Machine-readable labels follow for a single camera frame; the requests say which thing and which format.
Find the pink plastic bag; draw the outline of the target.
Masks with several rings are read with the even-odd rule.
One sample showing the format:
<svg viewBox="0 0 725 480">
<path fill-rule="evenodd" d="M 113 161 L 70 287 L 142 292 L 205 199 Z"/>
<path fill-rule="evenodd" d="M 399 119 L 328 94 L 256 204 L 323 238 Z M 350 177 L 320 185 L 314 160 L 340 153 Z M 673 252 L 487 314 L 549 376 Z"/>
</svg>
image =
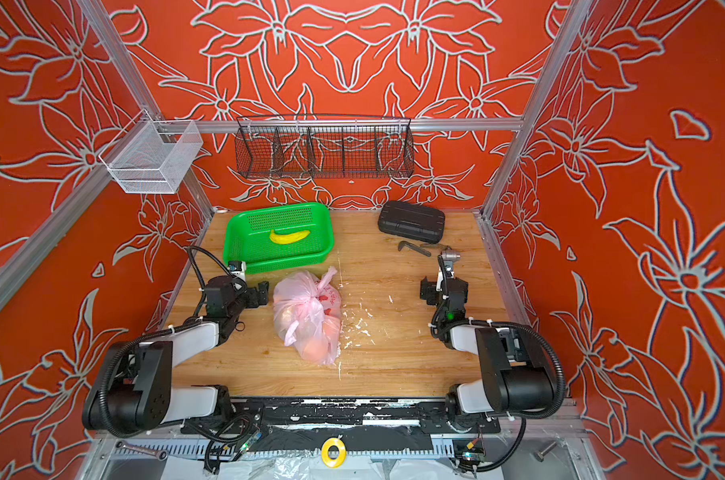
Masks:
<svg viewBox="0 0 725 480">
<path fill-rule="evenodd" d="M 286 347 L 306 362 L 334 365 L 340 355 L 342 298 L 332 286 L 338 270 L 321 278 L 308 271 L 290 274 L 274 288 L 274 329 Z"/>
</svg>

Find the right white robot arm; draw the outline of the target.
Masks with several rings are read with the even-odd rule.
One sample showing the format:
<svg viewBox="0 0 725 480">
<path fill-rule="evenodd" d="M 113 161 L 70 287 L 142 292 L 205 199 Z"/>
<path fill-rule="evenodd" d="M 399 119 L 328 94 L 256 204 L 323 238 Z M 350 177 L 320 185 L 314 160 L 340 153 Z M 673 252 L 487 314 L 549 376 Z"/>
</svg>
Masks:
<svg viewBox="0 0 725 480">
<path fill-rule="evenodd" d="M 526 419 L 553 416 L 566 397 L 564 368 L 550 343 L 532 327 L 468 316 L 469 284 L 453 262 L 438 258 L 435 281 L 423 279 L 420 298 L 436 308 L 432 338 L 476 356 L 481 378 L 457 384 L 447 394 L 450 416 L 510 415 Z"/>
</svg>

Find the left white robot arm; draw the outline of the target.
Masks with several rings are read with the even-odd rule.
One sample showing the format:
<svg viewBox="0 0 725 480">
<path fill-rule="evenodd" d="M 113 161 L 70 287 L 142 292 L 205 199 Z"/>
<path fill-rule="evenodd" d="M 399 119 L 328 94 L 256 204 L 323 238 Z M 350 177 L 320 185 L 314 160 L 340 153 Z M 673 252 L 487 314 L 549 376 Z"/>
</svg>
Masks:
<svg viewBox="0 0 725 480">
<path fill-rule="evenodd" d="M 104 354 L 94 386 L 82 410 L 82 426 L 118 438 L 156 428 L 184 425 L 200 435 L 238 423 L 228 387 L 176 387 L 174 370 L 192 358 L 225 344 L 242 330 L 240 316 L 268 304 L 270 284 L 246 282 L 246 263 L 224 263 L 200 246 L 186 248 L 198 280 L 200 300 L 178 327 L 116 342 Z"/>
</svg>

